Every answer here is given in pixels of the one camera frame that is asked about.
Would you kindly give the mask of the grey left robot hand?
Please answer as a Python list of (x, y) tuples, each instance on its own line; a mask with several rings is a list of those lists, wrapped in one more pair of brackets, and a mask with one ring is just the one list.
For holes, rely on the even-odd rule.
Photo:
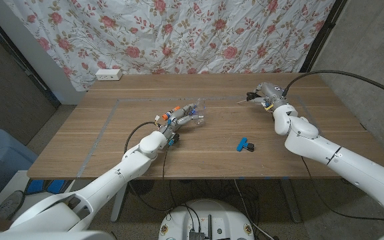
[(191, 120), (203, 119), (204, 114), (196, 110), (197, 106), (194, 103), (188, 104), (184, 107), (177, 106), (174, 109), (166, 112), (162, 118), (166, 123), (159, 128), (167, 139), (174, 135), (182, 125), (190, 122)]

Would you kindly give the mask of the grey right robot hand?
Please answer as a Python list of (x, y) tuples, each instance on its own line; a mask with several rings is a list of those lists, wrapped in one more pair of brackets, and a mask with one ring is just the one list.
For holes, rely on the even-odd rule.
[(260, 103), (266, 111), (274, 111), (289, 104), (283, 93), (284, 90), (278, 85), (260, 83), (252, 92), (247, 92), (246, 101)]

